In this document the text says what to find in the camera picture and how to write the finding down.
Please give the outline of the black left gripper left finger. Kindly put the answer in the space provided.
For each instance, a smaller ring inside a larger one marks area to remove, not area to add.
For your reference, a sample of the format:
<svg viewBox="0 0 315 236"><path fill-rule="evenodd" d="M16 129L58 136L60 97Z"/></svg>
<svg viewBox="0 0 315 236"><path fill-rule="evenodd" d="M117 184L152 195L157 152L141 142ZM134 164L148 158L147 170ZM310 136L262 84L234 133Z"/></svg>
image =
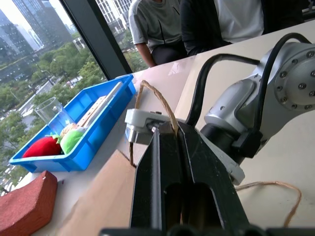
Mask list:
<svg viewBox="0 0 315 236"><path fill-rule="evenodd" d="M172 128L156 129L136 168L130 226L172 228L180 223L182 172Z"/></svg>

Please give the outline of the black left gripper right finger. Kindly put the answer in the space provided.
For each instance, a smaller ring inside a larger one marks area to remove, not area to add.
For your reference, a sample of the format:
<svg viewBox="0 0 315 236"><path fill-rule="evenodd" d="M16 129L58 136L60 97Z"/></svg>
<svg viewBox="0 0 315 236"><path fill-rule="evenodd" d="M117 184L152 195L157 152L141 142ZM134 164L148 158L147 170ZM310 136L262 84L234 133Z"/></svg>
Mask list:
<svg viewBox="0 0 315 236"><path fill-rule="evenodd" d="M187 181L183 223L195 228L247 227L248 218L222 162L225 155L183 122L178 141Z"/></svg>

